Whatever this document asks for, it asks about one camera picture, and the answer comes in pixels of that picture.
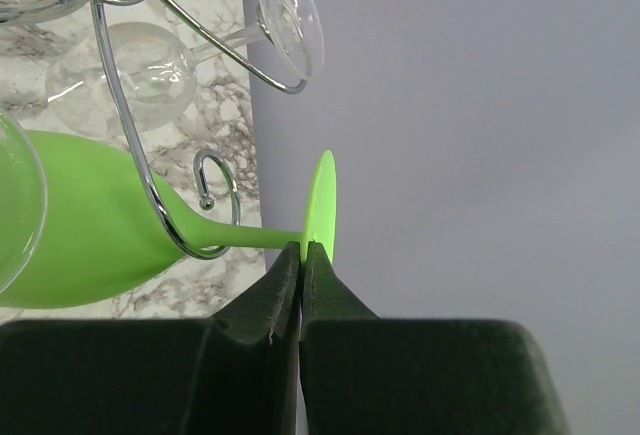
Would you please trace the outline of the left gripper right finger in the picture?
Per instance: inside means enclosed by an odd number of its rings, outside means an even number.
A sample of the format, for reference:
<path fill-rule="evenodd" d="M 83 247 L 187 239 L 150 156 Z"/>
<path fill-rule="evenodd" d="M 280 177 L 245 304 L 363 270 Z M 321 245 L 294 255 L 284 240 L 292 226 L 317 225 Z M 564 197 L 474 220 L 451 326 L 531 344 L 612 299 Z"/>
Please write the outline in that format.
<path fill-rule="evenodd" d="M 544 354 L 522 325 L 389 319 L 336 275 L 304 269 L 301 383 L 312 434 L 566 434 Z"/>

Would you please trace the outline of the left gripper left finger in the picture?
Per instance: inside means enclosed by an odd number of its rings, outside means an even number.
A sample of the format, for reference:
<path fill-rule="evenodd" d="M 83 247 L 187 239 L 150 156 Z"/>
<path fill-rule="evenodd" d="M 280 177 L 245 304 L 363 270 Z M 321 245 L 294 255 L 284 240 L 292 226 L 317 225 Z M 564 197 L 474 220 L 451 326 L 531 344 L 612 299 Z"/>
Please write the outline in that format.
<path fill-rule="evenodd" d="M 291 434 L 300 248 L 207 318 L 1 328 L 5 434 Z"/>

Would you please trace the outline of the clear wine glass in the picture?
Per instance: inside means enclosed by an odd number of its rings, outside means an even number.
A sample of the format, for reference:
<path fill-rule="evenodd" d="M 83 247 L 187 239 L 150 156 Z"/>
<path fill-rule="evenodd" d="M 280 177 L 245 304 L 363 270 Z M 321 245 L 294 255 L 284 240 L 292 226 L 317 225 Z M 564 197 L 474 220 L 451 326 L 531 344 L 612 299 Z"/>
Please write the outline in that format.
<path fill-rule="evenodd" d="M 197 67 L 221 55 L 211 42 L 187 47 L 170 31 L 146 22 L 107 29 L 108 50 L 139 130 L 173 122 L 191 103 Z M 324 64 L 324 40 L 314 0 L 259 0 L 256 21 L 223 37 L 235 49 L 269 40 L 289 68 L 308 81 Z M 71 130 L 108 138 L 122 126 L 96 41 L 83 39 L 59 58 L 45 79 L 48 103 Z"/>
<path fill-rule="evenodd" d="M 1 289 L 34 254 L 47 214 L 47 182 L 38 152 L 20 124 L 1 115 Z"/>

